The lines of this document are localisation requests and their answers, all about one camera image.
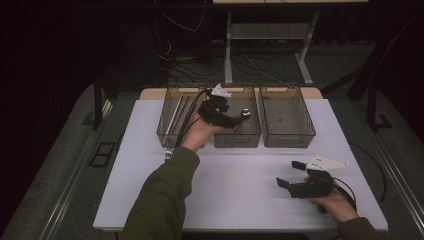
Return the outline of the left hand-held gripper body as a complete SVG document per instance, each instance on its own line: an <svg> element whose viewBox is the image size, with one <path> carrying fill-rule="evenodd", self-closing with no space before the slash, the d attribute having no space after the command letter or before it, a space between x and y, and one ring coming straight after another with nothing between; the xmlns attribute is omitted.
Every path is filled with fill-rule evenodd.
<svg viewBox="0 0 424 240"><path fill-rule="evenodd" d="M220 84L206 90L208 98L201 103L198 113L208 124L231 128L234 117L226 115L229 110L228 99L232 96Z"/></svg>

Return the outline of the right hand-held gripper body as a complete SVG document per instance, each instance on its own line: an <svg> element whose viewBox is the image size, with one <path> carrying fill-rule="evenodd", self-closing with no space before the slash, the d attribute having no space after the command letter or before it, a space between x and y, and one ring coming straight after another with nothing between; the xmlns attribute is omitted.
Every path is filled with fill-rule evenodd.
<svg viewBox="0 0 424 240"><path fill-rule="evenodd" d="M305 170L308 174L307 181L290 184L288 191L292 198L319 198L329 195L335 187L334 178L329 174L329 170L349 166L346 162L322 156L315 156L305 164L307 165Z"/></svg>

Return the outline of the metal spoon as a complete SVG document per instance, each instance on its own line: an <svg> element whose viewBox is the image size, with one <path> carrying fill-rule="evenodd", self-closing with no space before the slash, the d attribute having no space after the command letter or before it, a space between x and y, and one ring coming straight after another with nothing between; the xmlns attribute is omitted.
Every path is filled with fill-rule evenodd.
<svg viewBox="0 0 424 240"><path fill-rule="evenodd" d="M249 115L249 118L250 118L250 116L251 116L251 111L248 109L248 108L244 108L242 111L241 111L241 113L240 114L243 114L243 115ZM240 128L241 128L241 126L242 126L242 124L239 126L239 127L237 127L236 128L236 130L235 130L235 134L238 134L239 133L239 130L240 130Z"/></svg>

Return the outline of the translucent brown plastic bin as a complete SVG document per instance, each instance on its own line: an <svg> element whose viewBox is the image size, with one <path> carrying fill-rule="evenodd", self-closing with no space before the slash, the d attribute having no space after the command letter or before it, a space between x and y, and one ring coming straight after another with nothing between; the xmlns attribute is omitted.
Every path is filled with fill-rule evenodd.
<svg viewBox="0 0 424 240"><path fill-rule="evenodd" d="M201 84L170 84L166 90L164 104L162 107L162 112L160 120L157 127L157 135L159 138L160 144L164 148L173 148L176 145L176 141L180 133L166 135L167 127L170 123L170 119L175 110L176 104L180 97L190 96L190 105L187 113L186 119L190 119L192 111L196 108L196 105L199 104L205 96L203 90L206 88L205 85Z"/></svg>
<svg viewBox="0 0 424 240"><path fill-rule="evenodd" d="M244 108L251 111L249 119L243 122L239 133L235 129L225 129L214 135L216 148L256 148L261 136L261 126L257 109L255 89L252 85L222 84L222 87L232 96L228 99L229 110L226 115L239 116Z"/></svg>
<svg viewBox="0 0 424 240"><path fill-rule="evenodd" d="M307 148L316 131L301 89L298 86L261 87L259 96L264 146Z"/></svg>

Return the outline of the person's left hand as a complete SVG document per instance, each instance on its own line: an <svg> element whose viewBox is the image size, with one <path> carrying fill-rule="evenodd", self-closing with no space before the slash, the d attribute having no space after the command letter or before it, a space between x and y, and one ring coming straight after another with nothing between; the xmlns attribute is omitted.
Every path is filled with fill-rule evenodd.
<svg viewBox="0 0 424 240"><path fill-rule="evenodd" d="M223 131L220 126L206 123L197 112L192 114L189 124L190 127L186 131L180 146L193 152L197 152L203 147L215 133Z"/></svg>

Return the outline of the person's right hand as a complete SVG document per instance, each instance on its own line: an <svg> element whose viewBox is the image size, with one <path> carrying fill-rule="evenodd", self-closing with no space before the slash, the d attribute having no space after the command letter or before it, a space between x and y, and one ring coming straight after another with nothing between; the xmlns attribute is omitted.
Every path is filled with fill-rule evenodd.
<svg viewBox="0 0 424 240"><path fill-rule="evenodd" d="M333 189L324 197L309 198L309 201L322 205L337 223L345 223L359 217L346 197L337 189Z"/></svg>

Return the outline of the black metal stand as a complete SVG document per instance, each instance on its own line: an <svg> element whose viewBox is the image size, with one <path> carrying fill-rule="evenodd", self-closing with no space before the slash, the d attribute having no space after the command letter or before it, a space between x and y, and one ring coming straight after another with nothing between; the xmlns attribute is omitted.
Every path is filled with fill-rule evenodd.
<svg viewBox="0 0 424 240"><path fill-rule="evenodd" d="M104 106L110 95L107 76L104 73L98 72L94 75L93 93L94 111L86 116L84 124L92 125L93 129L97 130L103 121Z"/></svg>
<svg viewBox="0 0 424 240"><path fill-rule="evenodd" d="M390 129L392 128L391 123L384 114L378 114L377 110L377 90L378 90L378 79L376 77L380 70L387 52L383 52L376 62L376 66L370 74L370 84L368 88L368 100L367 100L367 123L374 132L379 129Z"/></svg>

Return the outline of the white metal frame desk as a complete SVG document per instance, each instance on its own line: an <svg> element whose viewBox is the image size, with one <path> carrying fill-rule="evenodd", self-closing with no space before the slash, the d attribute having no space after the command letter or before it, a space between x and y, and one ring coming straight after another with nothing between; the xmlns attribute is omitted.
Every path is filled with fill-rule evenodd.
<svg viewBox="0 0 424 240"><path fill-rule="evenodd" d="M294 54L296 64L306 85L313 80L305 63L308 48L312 42L320 14L329 7L360 5L368 0L212 0L214 7L222 6L227 10L224 73L225 82L233 81L231 43L233 40L302 40L301 49ZM262 11L311 11L309 21L301 23L234 23L232 14L236 10Z"/></svg>

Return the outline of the metal floor rail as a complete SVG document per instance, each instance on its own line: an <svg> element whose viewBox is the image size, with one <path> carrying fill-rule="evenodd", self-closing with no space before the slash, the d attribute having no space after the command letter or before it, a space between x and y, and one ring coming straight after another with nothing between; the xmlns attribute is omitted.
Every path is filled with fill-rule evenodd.
<svg viewBox="0 0 424 240"><path fill-rule="evenodd" d="M112 108L113 105L107 100L103 117L108 117ZM94 151L101 131L84 124L86 116L93 111L94 103L75 104L40 171L50 190L52 203L38 240L54 240Z"/></svg>
<svg viewBox="0 0 424 240"><path fill-rule="evenodd" d="M412 188L406 181L405 175L401 172L401 169L395 162L395 158L389 152L389 148L384 145L379 134L370 130L369 135L382 157L382 165L404 202L414 224L424 238L424 206L421 205L416 194L412 191Z"/></svg>

